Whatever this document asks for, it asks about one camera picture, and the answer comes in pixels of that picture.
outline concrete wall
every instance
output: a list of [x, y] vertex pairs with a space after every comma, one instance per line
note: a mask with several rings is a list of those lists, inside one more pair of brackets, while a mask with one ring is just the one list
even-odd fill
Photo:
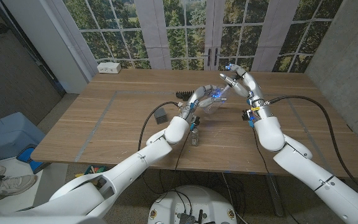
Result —
[[343, 1], [305, 73], [358, 135], [358, 1]]
[[4, 0], [67, 93], [81, 93], [85, 77], [39, 0]]

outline small bottle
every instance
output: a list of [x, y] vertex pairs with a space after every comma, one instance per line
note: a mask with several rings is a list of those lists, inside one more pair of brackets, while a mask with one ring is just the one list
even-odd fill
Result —
[[198, 129], [193, 128], [193, 130], [190, 131], [190, 140], [191, 140], [191, 146], [198, 146]]

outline small black box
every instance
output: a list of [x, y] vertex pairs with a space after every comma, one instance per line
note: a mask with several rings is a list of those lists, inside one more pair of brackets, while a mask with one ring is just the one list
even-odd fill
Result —
[[167, 114], [166, 114], [164, 108], [157, 109], [154, 112], [154, 118], [155, 118], [157, 124], [162, 124], [162, 123], [168, 121]]

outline white electrical outlet box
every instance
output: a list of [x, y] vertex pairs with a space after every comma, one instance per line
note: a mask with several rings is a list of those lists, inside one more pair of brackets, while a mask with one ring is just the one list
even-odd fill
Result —
[[100, 73], [119, 73], [121, 70], [121, 65], [114, 62], [102, 62], [98, 65], [98, 70]]

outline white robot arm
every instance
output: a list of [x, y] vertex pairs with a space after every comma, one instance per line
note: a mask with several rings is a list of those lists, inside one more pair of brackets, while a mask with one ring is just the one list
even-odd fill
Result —
[[[89, 216], [102, 218], [112, 207], [118, 196], [143, 173], [149, 166], [165, 157], [174, 145], [182, 140], [185, 133], [193, 128], [193, 112], [199, 100], [216, 86], [199, 87], [181, 107], [179, 116], [175, 116], [169, 126], [151, 136], [146, 147], [137, 151], [111, 170], [97, 174], [88, 174], [75, 178], [57, 190], [49, 202], [15, 216]], [[91, 182], [101, 180], [105, 184], [98, 190]]]
[[[226, 69], [236, 72], [236, 78], [220, 74], [221, 78], [237, 94], [247, 98], [251, 110], [245, 115], [249, 119], [255, 115], [254, 125], [261, 145], [269, 151], [278, 152], [274, 161], [314, 190], [345, 223], [358, 223], [358, 193], [315, 164], [311, 160], [311, 152], [304, 145], [282, 133], [278, 119], [270, 112], [269, 103], [265, 102], [251, 74], [238, 65], [230, 64]], [[238, 79], [242, 80], [244, 87], [237, 82]]]

